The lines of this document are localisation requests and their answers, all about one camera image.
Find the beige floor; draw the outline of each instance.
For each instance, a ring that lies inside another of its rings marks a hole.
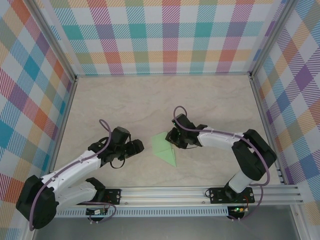
[[[197,126],[217,130],[265,132],[247,76],[125,76],[80,78],[55,169],[69,163],[112,129],[128,129],[145,150],[127,159],[121,169],[110,165],[92,172],[109,187],[223,186],[240,169],[232,152],[198,147],[175,150],[177,167],[152,153],[151,137],[170,131],[175,106],[183,105]],[[117,159],[114,166],[121,162]],[[275,166],[270,184],[279,184]]]

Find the plaid wall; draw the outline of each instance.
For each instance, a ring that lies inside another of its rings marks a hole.
[[[23,0],[0,6],[0,240],[15,240],[27,222],[17,199],[49,165],[72,80]]]
[[[320,234],[320,0],[300,0],[257,85],[289,183]]]
[[[267,43],[267,41],[269,39],[269,36],[271,34],[271,31],[274,29],[274,27],[276,25],[276,22],[278,21],[280,15],[281,15],[281,13],[282,13],[285,5],[286,5],[286,2],[287,2],[287,0],[281,0],[281,3],[279,5],[278,9],[276,10],[276,13],[273,16],[273,19],[272,19],[267,31],[265,32],[265,34],[263,36],[263,39],[262,39],[262,41],[261,41],[261,43],[259,45],[259,48],[258,48],[258,50],[256,51],[256,53],[254,55],[253,61],[252,61],[251,65],[250,65],[250,68],[249,68],[250,72],[253,70],[253,68],[254,68],[254,66],[255,66],[255,64],[257,62],[257,59],[260,56],[260,53],[261,53],[262,49],[265,47],[265,45],[266,45],[266,43]]]
[[[50,0],[50,13],[48,0],[36,1],[73,68],[85,75],[247,72],[269,12],[281,2]]]

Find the purple cable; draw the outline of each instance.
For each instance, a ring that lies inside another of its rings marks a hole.
[[[111,207],[114,208],[114,211],[113,213],[108,216],[108,217],[105,217],[103,218],[102,220],[100,220],[99,222],[96,222],[96,223],[103,223],[103,222],[106,222],[108,220],[110,220],[117,212],[117,208],[115,205],[113,205],[112,203],[109,203],[109,202],[99,202],[99,201],[96,201],[96,202],[92,202],[92,201],[84,201],[82,202],[82,204],[89,204],[89,205],[109,205]],[[89,220],[91,221],[91,223],[93,223],[94,221],[91,219],[91,215],[89,216]]]
[[[100,153],[102,153],[107,147],[108,145],[110,144],[110,141],[111,141],[111,129],[110,129],[110,126],[109,124],[103,120],[103,119],[99,119],[99,123],[101,124],[101,126],[107,130],[109,132],[109,138],[108,138],[108,141],[106,142],[105,146],[100,150],[98,151],[97,153],[91,155],[91,156],[88,156],[88,157],[85,157],[82,159],[82,161],[86,161],[86,160],[89,160],[95,156],[98,156]],[[35,213],[35,207],[36,207],[36,203],[38,201],[38,198],[40,196],[40,194],[43,192],[43,190],[46,188],[46,186],[48,186],[49,183],[51,183],[56,177],[58,177],[61,173],[63,173],[64,171],[68,170],[69,168],[73,167],[74,165],[80,163],[81,161],[78,160],[78,161],[75,161],[73,163],[71,163],[70,165],[67,165],[66,167],[64,167],[63,169],[61,169],[59,172],[57,172],[55,175],[53,175],[53,177],[51,177],[41,188],[40,190],[37,192],[37,194],[35,195],[35,198],[32,202],[32,206],[31,206],[31,209],[30,209],[30,216],[29,216],[29,229],[30,231],[33,231],[35,228],[33,226],[33,219],[34,219],[34,213]]]
[[[269,184],[270,182],[270,172],[269,172],[269,168],[266,164],[266,161],[264,160],[264,157],[261,155],[261,153],[258,151],[258,149],[247,139],[245,139],[244,137],[234,134],[234,133],[230,133],[230,132],[226,132],[226,131],[218,131],[218,130],[199,130],[199,129],[190,129],[190,128],[186,128],[184,126],[182,126],[178,121],[177,121],[177,117],[176,117],[176,111],[177,109],[183,109],[185,116],[187,116],[187,110],[183,107],[183,106],[177,106],[175,107],[175,109],[173,110],[173,118],[174,121],[176,122],[176,124],[182,128],[183,130],[186,131],[190,131],[190,132],[205,132],[205,133],[216,133],[216,134],[223,134],[223,135],[227,135],[227,136],[232,136],[232,137],[236,137],[238,139],[241,139],[242,141],[244,141],[246,144],[248,144],[254,151],[255,153],[258,155],[259,159],[261,160],[264,168],[265,168],[265,172],[266,172],[266,181],[265,183],[254,183],[254,184],[250,184],[250,186],[252,187],[260,187],[261,188],[261,197],[260,200],[258,202],[258,204],[256,205],[256,208],[247,216],[243,217],[242,219],[246,219],[247,217],[251,216],[256,209],[260,206],[261,202],[262,202],[262,198],[264,196],[264,190],[262,187],[266,186]]]

